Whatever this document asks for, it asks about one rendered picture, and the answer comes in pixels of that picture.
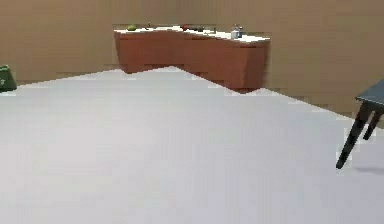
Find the brown kitchen counter cabinet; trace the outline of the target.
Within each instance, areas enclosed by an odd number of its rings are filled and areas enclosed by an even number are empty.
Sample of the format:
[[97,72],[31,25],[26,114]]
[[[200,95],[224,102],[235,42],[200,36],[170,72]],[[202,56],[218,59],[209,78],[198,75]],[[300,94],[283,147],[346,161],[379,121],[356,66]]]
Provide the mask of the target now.
[[173,66],[238,93],[264,86],[270,40],[176,27],[114,32],[118,63],[127,74]]

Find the grey metal kettle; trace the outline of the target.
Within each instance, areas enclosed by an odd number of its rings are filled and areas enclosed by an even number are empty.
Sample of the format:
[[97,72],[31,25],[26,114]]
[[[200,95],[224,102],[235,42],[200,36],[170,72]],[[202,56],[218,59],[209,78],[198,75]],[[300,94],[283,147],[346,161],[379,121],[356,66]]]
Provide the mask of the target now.
[[231,31],[231,38],[232,39],[238,39],[242,37],[242,29],[243,27],[240,26],[239,24],[235,24],[233,26],[233,29]]

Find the dark grey table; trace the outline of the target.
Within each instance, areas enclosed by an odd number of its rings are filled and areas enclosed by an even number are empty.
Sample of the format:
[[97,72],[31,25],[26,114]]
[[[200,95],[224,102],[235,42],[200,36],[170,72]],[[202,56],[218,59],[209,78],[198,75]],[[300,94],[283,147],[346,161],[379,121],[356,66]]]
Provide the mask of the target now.
[[370,115],[373,115],[373,117],[363,136],[364,140],[371,137],[381,116],[384,115],[384,79],[360,93],[355,99],[361,102],[361,106],[336,162],[337,169],[341,169],[346,163]]

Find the green bin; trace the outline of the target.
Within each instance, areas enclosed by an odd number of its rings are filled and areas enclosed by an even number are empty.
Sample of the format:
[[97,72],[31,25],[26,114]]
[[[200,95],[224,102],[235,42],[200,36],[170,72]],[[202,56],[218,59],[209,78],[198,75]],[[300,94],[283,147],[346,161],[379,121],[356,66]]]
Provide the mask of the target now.
[[17,89],[17,84],[13,78],[12,72],[8,65],[0,66],[0,93],[14,91]]

